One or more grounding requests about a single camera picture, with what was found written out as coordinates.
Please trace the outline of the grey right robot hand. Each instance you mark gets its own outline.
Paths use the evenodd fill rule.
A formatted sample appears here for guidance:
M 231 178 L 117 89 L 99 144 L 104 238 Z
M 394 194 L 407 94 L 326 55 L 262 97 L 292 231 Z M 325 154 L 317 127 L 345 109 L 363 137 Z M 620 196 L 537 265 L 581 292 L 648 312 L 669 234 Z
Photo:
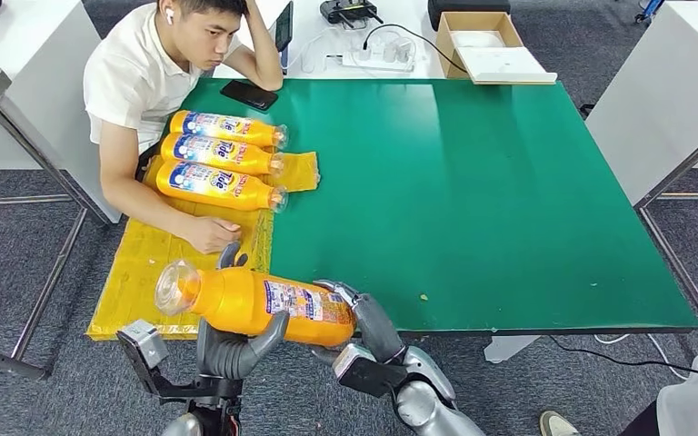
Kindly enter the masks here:
M 403 362 L 405 345 L 386 311 L 371 294 L 358 292 L 344 282 L 327 279 L 315 280 L 314 284 L 338 293 L 346 301 L 366 348 L 378 362 Z

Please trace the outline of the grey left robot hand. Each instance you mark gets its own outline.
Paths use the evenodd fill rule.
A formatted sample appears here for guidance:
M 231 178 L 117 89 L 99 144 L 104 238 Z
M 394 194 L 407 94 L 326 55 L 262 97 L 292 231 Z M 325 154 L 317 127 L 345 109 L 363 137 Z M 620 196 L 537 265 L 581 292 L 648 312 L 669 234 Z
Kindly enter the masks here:
M 264 332 L 248 337 L 222 332 L 200 318 L 196 342 L 197 369 L 200 375 L 228 380 L 243 380 L 264 356 L 284 340 L 290 313 L 277 312 Z

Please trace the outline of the person's right hand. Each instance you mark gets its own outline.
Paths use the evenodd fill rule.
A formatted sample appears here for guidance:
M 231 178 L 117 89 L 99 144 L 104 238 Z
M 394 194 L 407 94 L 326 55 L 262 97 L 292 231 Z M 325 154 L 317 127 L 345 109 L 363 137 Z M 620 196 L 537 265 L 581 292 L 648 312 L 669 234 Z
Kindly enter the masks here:
M 221 218 L 193 217 L 184 231 L 183 238 L 202 254 L 219 253 L 229 243 L 240 239 L 242 227 Z

